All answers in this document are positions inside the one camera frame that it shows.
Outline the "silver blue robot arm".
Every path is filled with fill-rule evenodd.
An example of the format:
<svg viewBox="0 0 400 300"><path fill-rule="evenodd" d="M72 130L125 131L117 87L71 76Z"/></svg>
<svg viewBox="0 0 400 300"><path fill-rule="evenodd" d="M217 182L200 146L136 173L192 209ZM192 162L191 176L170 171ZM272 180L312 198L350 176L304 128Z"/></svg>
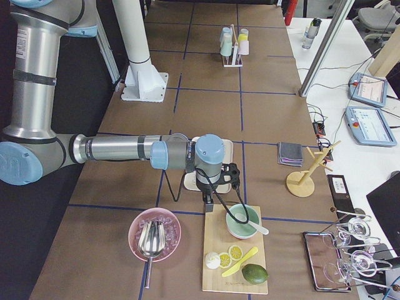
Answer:
<svg viewBox="0 0 400 300"><path fill-rule="evenodd" d="M96 36L95 1L12 1L10 12L17 22L17 45L12 118L2 132L2 181L22 186L72 164L148 160L155 169L195 173L206 211L213 210L225 155L216 135L190 141L183 134L87 137L52 130L60 40Z"/></svg>

